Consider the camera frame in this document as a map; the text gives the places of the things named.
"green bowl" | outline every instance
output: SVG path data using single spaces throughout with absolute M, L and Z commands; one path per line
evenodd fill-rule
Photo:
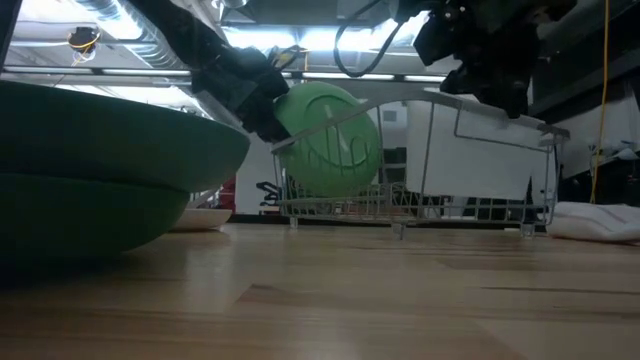
M 276 116 L 290 134 L 323 124 L 360 102 L 343 89 L 314 81 L 296 85 L 276 102 Z M 278 154 L 287 174 L 321 196 L 363 191 L 381 163 L 378 129 L 366 113 L 300 139 Z
M 132 101 L 0 81 L 0 173 L 197 192 L 231 178 L 249 139 L 222 123 Z
M 0 174 L 0 258 L 118 254 L 167 232 L 188 201 L 162 188 Z

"white plate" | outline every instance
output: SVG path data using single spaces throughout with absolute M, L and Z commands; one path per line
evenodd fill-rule
M 229 220 L 231 213 L 231 210 L 224 209 L 186 209 L 171 230 L 194 231 L 217 228 Z

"wire dish rack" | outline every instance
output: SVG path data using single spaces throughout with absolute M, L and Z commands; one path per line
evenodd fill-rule
M 408 152 L 412 154 L 407 155 L 409 159 L 404 174 L 400 176 L 400 179 L 390 179 L 389 169 L 395 168 L 402 171 L 402 166 L 385 161 L 386 124 L 381 119 L 381 108 L 385 104 L 397 102 L 408 104 L 408 107 L 413 106 L 417 109 L 418 120 L 415 119 L 416 111 L 413 111 L 414 116 L 410 121 L 414 123 L 417 121 L 419 128 L 426 130 L 426 132 L 418 132 L 421 136 L 420 139 L 424 139 L 424 141 L 419 140 L 418 142 L 419 154 L 417 155 L 420 155 L 417 156 L 418 160 L 416 161 L 416 147 L 411 144 L 407 145 L 411 148 Z M 352 121 L 365 113 L 375 115 L 371 118 L 379 130 L 380 146 L 379 149 L 373 151 L 380 151 L 382 159 L 378 176 L 370 185 L 353 189 L 349 196 L 317 196 L 287 174 L 286 166 L 283 166 L 279 161 L 278 154 L 281 151 L 295 142 L 305 141 L 314 135 L 340 134 L 341 124 Z M 484 131 L 474 132 L 474 126 L 478 122 L 484 123 Z M 502 155 L 498 157 L 504 156 L 506 161 L 509 160 L 506 159 L 508 155 L 511 157 L 510 161 L 514 167 L 524 166 L 525 169 L 528 169 L 527 171 L 532 168 L 533 165 L 529 162 L 534 159 L 538 167 L 543 167 L 538 171 L 538 173 L 544 173 L 544 179 L 540 182 L 544 183 L 543 190 L 539 191 L 540 194 L 532 194 L 531 180 L 529 180 L 531 173 L 527 173 L 524 176 L 526 177 L 525 181 L 529 182 L 528 191 L 517 198 L 513 196 L 506 198 L 487 196 L 486 191 L 480 191 L 477 196 L 474 196 L 473 190 L 469 190 L 465 186 L 459 187 L 459 191 L 446 190 L 446 193 L 432 193 L 432 191 L 440 190 L 436 183 L 443 183 L 443 179 L 446 182 L 446 178 L 443 177 L 446 177 L 449 172 L 437 169 L 438 165 L 434 160 L 438 151 L 442 151 L 442 138 L 444 137 L 442 131 L 435 136 L 433 135 L 440 123 L 446 123 L 448 126 L 444 130 L 448 132 L 450 137 L 450 140 L 446 140 L 447 144 L 455 141 L 465 147 L 477 147 L 480 150 L 486 150 L 487 147 L 503 149 L 499 152 Z M 522 138 L 517 136 L 515 140 L 513 136 L 510 139 L 492 136 L 491 129 L 495 129 L 495 133 L 502 134 L 520 129 L 529 134 L 529 141 L 523 142 Z M 407 136 L 413 136 L 415 139 L 415 126 L 408 132 Z M 535 143 L 530 141 L 532 133 L 535 136 Z M 273 146 L 276 183 L 281 189 L 278 205 L 281 214 L 290 218 L 293 228 L 298 226 L 298 219 L 390 224 L 395 237 L 402 239 L 407 226 L 423 223 L 515 224 L 520 225 L 523 236 L 533 237 L 536 226 L 548 225 L 553 220 L 560 174 L 557 159 L 561 158 L 563 143 L 569 137 L 570 134 L 567 130 L 547 125 L 540 120 L 527 116 L 509 119 L 501 109 L 443 93 L 425 90 L 384 95 L 377 99 L 370 99 L 341 114 L 329 116 L 323 124 L 302 131 Z M 362 142 L 352 141 L 350 146 L 361 146 L 354 145 L 355 143 L 361 144 Z M 533 156 L 527 157 L 526 154 L 533 154 Z M 452 163 L 451 166 L 451 169 L 456 169 L 455 163 Z M 511 165 L 506 165 L 504 168 L 510 169 Z M 435 184 L 436 188 L 430 188 L 429 184 Z

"wooden table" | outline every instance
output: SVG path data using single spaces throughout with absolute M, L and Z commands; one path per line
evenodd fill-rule
M 640 248 L 227 225 L 0 292 L 0 359 L 638 359 Z

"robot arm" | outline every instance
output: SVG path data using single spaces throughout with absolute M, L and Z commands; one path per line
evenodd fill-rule
M 349 19 L 353 20 L 378 2 L 374 0 Z M 414 41 L 422 62 L 453 55 L 462 65 L 452 71 L 441 90 L 471 93 L 480 102 L 505 109 L 510 117 L 526 113 L 529 79 L 538 58 L 537 24 L 564 16 L 577 0 L 384 0 L 399 24 L 428 10 L 429 21 Z M 193 72 L 193 91 L 209 93 L 233 112 L 249 132 L 267 142 L 289 134 L 275 118 L 273 101 L 289 87 L 270 59 L 254 48 L 236 49 L 212 29 L 170 0 L 129 0 L 164 34 L 178 57 Z M 246 1 L 237 1 L 243 5 Z M 376 61 L 384 55 L 393 35 Z M 341 27 L 336 37 L 346 29 Z M 334 51 L 343 72 L 349 72 Z

